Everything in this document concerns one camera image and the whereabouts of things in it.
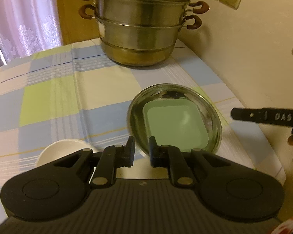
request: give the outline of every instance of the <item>white cup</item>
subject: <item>white cup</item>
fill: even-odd
[[[98,152],[93,146],[82,140],[64,139],[57,141],[46,147],[40,153],[36,167],[50,163],[84,148],[90,148],[93,152]]]

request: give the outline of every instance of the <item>light green tray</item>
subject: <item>light green tray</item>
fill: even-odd
[[[187,99],[157,99],[145,104],[143,118],[148,138],[183,152],[205,148],[208,133],[197,106]]]

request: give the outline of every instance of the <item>checkered tablecloth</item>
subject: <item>checkered tablecloth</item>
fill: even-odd
[[[217,109],[223,138],[218,155],[276,177],[285,173],[260,128],[233,121],[242,104],[181,41],[170,58],[149,68],[126,68],[103,53],[99,39],[40,52],[0,67],[0,188],[34,168],[51,143],[75,138],[99,150],[124,144],[130,101],[157,83],[195,89]],[[135,159],[143,156],[136,150]],[[5,213],[0,203],[0,222]]]

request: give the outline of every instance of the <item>sheer curtain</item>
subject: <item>sheer curtain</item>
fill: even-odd
[[[0,65],[61,44],[56,0],[0,0]]]

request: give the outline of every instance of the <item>round pad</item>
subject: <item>round pad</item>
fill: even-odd
[[[254,199],[261,195],[262,186],[257,181],[238,178],[227,184],[227,192],[238,199]]]
[[[35,179],[23,187],[23,193],[34,200],[47,199],[57,194],[59,185],[50,179]]]
[[[209,175],[197,189],[208,209],[239,222],[263,221],[275,216],[284,199],[277,180],[251,169]]]
[[[85,185],[74,171],[52,165],[11,178],[0,193],[8,215],[27,221],[61,217],[79,207],[85,195]]]

